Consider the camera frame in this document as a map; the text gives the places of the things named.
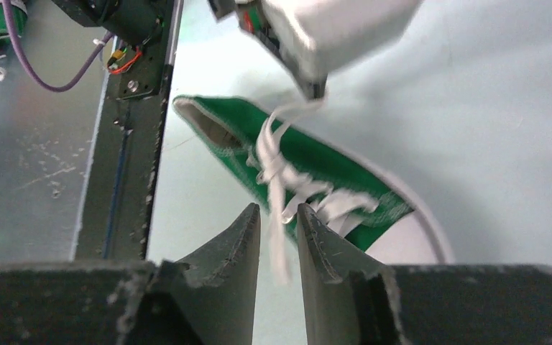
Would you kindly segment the green canvas sneaker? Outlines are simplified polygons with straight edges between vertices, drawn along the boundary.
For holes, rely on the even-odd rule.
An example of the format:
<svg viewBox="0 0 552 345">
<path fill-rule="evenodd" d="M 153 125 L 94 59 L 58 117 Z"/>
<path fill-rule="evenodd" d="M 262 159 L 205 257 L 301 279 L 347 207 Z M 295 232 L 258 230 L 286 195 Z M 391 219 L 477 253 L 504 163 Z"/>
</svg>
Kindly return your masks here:
<svg viewBox="0 0 552 345">
<path fill-rule="evenodd" d="M 260 127 L 271 112 L 235 97 L 179 95 L 175 112 L 198 135 L 210 153 L 234 176 L 247 192 L 264 206 L 267 186 L 257 183 L 259 174 L 255 144 Z M 426 203 L 393 172 L 370 162 L 349 149 L 304 132 L 294 123 L 282 136 L 281 151 L 294 168 L 316 180 L 368 193 L 379 201 L 376 211 L 353 212 L 362 222 L 340 235 L 355 247 L 388 264 L 449 264 L 454 254 L 449 240 Z M 314 203 L 305 204 L 318 215 Z M 286 236 L 296 239 L 296 216 L 285 226 Z"/>
</svg>

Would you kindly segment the white shoelace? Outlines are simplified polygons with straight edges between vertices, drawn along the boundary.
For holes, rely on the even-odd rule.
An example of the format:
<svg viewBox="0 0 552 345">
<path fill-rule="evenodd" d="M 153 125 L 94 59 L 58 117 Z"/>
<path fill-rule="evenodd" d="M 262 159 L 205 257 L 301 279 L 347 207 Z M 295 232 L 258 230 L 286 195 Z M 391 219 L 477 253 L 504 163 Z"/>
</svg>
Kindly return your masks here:
<svg viewBox="0 0 552 345">
<path fill-rule="evenodd" d="M 313 100 L 278 106 L 262 123 L 255 144 L 259 170 L 257 183 L 267 186 L 272 274 L 280 285 L 290 282 L 285 226 L 296 216 L 299 205 L 313 196 L 324 194 L 323 199 L 313 204 L 317 207 L 319 219 L 327 221 L 329 226 L 334 225 L 337 234 L 345 235 L 362 222 L 360 217 L 353 214 L 355 210 L 372 213 L 380 204 L 368 193 L 335 189 L 332 183 L 299 172 L 282 154 L 281 139 L 284 133 L 300 118 L 317 111 L 323 104 L 323 100 Z"/>
</svg>

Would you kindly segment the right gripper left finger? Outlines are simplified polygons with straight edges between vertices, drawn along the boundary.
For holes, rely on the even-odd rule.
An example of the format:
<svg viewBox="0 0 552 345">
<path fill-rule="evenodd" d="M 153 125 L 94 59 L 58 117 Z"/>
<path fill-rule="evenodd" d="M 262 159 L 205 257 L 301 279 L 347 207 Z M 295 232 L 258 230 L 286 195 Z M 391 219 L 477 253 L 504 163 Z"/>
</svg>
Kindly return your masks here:
<svg viewBox="0 0 552 345">
<path fill-rule="evenodd" d="M 250 344 L 260 237 L 251 203 L 175 262 L 0 264 L 0 344 Z"/>
</svg>

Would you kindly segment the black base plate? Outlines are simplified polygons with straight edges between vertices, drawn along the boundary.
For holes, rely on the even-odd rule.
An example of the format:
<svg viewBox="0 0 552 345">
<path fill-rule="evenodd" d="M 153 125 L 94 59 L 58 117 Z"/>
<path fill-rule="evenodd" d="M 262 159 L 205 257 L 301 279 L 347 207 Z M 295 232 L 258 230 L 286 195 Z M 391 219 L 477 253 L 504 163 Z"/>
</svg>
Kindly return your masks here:
<svg viewBox="0 0 552 345">
<path fill-rule="evenodd" d="M 60 1 L 126 44 L 98 108 L 71 259 L 144 259 L 150 235 L 181 1 Z"/>
</svg>

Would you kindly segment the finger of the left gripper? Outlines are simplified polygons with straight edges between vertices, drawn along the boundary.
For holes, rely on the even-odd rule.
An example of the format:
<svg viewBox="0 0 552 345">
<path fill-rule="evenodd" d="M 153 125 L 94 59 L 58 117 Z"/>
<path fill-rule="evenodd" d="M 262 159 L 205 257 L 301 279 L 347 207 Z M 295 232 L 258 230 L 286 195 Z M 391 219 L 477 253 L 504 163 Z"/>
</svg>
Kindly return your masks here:
<svg viewBox="0 0 552 345">
<path fill-rule="evenodd" d="M 264 1 L 208 0 L 217 21 L 230 14 L 236 15 L 240 30 L 253 36 L 286 69 L 306 100 L 324 98 L 327 77 L 313 81 L 302 76 L 299 64 L 268 21 L 263 3 Z"/>
</svg>

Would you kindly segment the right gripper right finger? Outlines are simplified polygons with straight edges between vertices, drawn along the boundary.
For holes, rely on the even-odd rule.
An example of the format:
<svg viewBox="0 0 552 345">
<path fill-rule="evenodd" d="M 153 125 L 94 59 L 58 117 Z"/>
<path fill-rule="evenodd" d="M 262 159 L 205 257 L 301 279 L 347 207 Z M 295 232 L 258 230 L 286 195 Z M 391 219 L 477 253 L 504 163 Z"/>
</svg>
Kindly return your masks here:
<svg viewBox="0 0 552 345">
<path fill-rule="evenodd" d="M 387 265 L 297 213 L 309 344 L 552 344 L 552 267 Z"/>
</svg>

